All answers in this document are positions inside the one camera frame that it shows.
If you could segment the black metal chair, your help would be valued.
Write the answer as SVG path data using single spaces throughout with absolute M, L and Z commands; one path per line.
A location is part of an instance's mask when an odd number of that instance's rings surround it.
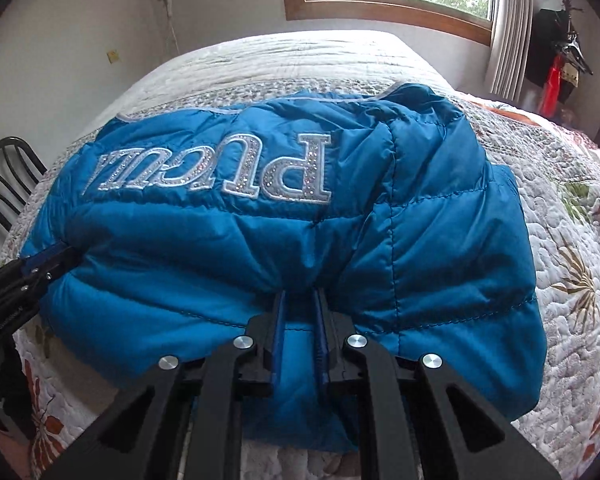
M 8 232 L 47 168 L 32 146 L 18 136 L 0 140 L 0 227 Z

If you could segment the grey white curtain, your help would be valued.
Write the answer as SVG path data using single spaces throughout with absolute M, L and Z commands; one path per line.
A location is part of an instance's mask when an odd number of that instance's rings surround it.
M 493 0 L 486 90 L 503 101 L 520 97 L 528 61 L 533 0 Z

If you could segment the floral quilted bedspread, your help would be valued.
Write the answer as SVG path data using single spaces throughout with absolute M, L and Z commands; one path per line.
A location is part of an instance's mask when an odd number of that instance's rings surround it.
M 538 115 L 456 91 L 388 32 L 283 32 L 165 62 L 61 152 L 10 230 L 2 258 L 25 256 L 23 244 L 60 170 L 111 119 L 250 105 L 300 92 L 378 98 L 404 84 L 427 87 L 458 107 L 490 162 L 513 171 L 546 353 L 539 401 L 512 422 L 562 477 L 577 478 L 600 452 L 600 148 Z M 15 346 L 33 434 L 7 457 L 36 479 L 126 382 L 110 382 L 82 361 L 42 313 L 16 333 Z

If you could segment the coat rack with clothes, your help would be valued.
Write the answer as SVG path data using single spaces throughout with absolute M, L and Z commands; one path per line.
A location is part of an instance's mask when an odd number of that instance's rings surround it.
M 571 66 L 576 74 L 592 75 L 582 53 L 572 14 L 582 12 L 572 0 L 562 0 L 562 10 L 541 9 L 532 18 L 526 76 L 542 82 L 538 113 L 552 118 L 562 92 L 562 70 Z

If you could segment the blue puffer jacket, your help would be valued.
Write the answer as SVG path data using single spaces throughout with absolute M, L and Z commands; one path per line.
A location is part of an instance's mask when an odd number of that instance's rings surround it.
M 312 292 L 391 353 L 437 353 L 506 418 L 539 401 L 546 353 L 513 171 L 427 87 L 300 92 L 111 119 L 55 179 L 22 251 L 81 263 L 41 313 L 110 382 L 208 356 L 286 294 L 282 372 L 245 433 L 349 452 L 320 401 Z

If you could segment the yellow wall socket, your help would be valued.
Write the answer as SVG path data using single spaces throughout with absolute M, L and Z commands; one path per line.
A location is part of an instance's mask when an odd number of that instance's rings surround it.
M 120 60 L 118 52 L 116 50 L 110 50 L 107 52 L 108 62 L 110 64 L 118 62 Z

